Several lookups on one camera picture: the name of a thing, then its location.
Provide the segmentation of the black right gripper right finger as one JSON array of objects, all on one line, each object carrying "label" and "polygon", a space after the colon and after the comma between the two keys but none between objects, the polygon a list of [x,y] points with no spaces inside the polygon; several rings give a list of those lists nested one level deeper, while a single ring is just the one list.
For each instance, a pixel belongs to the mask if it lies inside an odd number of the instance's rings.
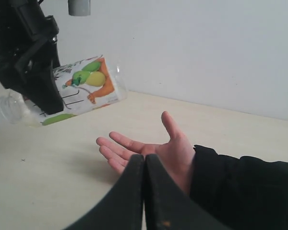
[{"label": "black right gripper right finger", "polygon": [[153,154],[145,158],[144,209],[148,230],[229,229],[185,195]]}]

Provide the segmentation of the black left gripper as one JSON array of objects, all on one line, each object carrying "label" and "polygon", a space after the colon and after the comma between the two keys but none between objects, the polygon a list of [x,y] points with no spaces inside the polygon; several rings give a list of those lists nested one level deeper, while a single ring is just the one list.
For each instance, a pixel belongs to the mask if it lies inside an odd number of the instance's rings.
[{"label": "black left gripper", "polygon": [[53,16],[40,0],[0,0],[0,83],[48,115],[63,110],[53,69],[60,66]]}]

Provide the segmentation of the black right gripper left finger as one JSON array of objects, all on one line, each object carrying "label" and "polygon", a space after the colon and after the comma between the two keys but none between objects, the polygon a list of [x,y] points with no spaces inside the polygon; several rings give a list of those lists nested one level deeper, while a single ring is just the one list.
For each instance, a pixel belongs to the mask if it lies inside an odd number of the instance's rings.
[{"label": "black right gripper left finger", "polygon": [[109,192],[68,230],[140,230],[144,157],[132,155]]}]

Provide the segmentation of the black-sleeved forearm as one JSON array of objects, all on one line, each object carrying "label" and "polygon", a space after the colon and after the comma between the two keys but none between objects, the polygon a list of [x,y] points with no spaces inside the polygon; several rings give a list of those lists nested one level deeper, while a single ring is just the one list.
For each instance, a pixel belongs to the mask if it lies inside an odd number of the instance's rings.
[{"label": "black-sleeved forearm", "polygon": [[196,145],[191,199],[233,230],[288,230],[288,162]]}]

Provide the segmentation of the person's open bare hand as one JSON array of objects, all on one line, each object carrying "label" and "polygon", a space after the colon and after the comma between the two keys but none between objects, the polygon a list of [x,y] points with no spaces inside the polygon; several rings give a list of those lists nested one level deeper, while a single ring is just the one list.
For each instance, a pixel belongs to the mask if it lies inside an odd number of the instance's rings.
[{"label": "person's open bare hand", "polygon": [[149,154],[155,154],[160,158],[161,163],[176,185],[186,195],[189,195],[195,150],[167,111],[162,113],[161,121],[169,135],[167,143],[142,143],[113,131],[109,133],[110,139],[104,137],[96,139],[99,152],[107,159],[110,167],[119,174],[123,173],[132,155],[137,154],[145,157]]}]

